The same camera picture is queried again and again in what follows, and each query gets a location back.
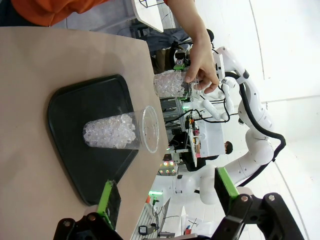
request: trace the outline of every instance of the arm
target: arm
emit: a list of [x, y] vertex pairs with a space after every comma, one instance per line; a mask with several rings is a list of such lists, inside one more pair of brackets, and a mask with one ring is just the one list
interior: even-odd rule
[[219, 85], [219, 79], [216, 74], [210, 37], [197, 12], [194, 0], [167, 0], [166, 3], [193, 42], [190, 51], [191, 65], [185, 81], [187, 83], [193, 81], [198, 74], [200, 80], [198, 90], [206, 88], [211, 83], [204, 93], [213, 92]]

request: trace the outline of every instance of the white wall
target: white wall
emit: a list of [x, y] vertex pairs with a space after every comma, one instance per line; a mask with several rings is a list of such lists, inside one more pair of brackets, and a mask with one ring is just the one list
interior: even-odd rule
[[277, 164], [298, 206], [310, 240], [319, 239], [319, 136], [289, 142]]
[[251, 3], [266, 80], [263, 101], [320, 95], [320, 1]]

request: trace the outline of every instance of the white table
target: white table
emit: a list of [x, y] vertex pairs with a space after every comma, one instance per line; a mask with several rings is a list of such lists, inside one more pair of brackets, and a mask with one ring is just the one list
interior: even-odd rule
[[116, 25], [119, 25], [121, 23], [125, 23], [127, 21], [133, 20], [133, 19], [138, 19], [139, 22], [159, 31], [163, 32], [164, 27], [161, 21], [160, 13], [159, 13], [159, 8], [156, 5], [157, 0], [147, 0], [148, 6], [150, 7], [145, 7], [140, 3], [140, 0], [124, 0], [124, 3], [126, 4], [126, 7], [128, 8], [128, 13], [133, 12], [134, 14], [129, 15], [128, 17], [123, 18], [120, 21], [117, 21], [113, 24], [105, 24], [102, 26], [99, 26], [97, 28], [91, 29], [91, 31], [97, 32], [102, 29], [108, 29], [112, 28]]

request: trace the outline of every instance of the orange shirt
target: orange shirt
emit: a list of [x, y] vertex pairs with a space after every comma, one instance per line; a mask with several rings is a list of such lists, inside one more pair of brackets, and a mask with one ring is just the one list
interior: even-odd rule
[[26, 20], [40, 26], [52, 26], [73, 12], [82, 14], [108, 0], [11, 0], [14, 9]]

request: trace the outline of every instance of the brown table surface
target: brown table surface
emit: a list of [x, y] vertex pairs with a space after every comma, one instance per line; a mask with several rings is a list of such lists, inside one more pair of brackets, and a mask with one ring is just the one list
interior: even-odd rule
[[141, 150], [118, 184], [117, 231], [128, 240], [168, 140], [144, 41], [99, 32], [0, 27], [0, 239], [50, 240], [63, 218], [86, 206], [54, 148], [47, 107], [59, 88], [121, 74], [135, 110], [151, 105], [160, 123], [155, 154]]

